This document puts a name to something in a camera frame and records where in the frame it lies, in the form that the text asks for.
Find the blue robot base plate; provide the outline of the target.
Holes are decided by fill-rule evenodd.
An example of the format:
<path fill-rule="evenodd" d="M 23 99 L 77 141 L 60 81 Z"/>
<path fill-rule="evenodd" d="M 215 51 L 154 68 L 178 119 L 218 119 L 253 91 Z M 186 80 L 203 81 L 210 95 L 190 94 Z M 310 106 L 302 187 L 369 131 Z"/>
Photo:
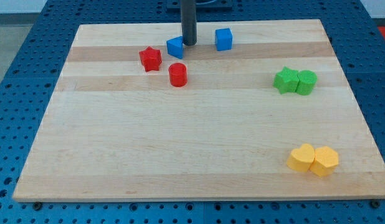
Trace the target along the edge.
<path fill-rule="evenodd" d="M 166 0 L 166 11 L 176 12 L 180 10 L 180 0 Z M 233 0 L 196 0 L 196 10 L 225 9 L 233 8 Z"/>

